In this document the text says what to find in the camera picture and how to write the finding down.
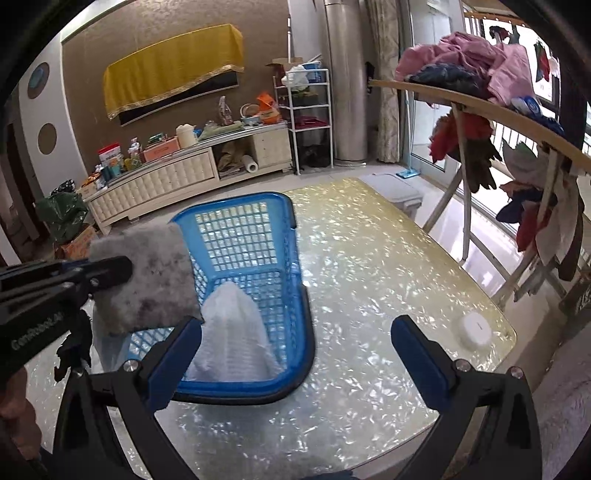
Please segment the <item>person's left hand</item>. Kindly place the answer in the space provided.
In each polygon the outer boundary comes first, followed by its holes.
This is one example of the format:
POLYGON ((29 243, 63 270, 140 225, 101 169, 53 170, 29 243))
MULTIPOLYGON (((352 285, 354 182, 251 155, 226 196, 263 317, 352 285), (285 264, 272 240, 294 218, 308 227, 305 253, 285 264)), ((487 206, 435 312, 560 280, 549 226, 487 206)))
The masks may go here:
POLYGON ((1 419, 20 454, 25 460, 33 460, 39 457, 42 434, 26 391, 27 371, 21 368, 1 391, 1 419))

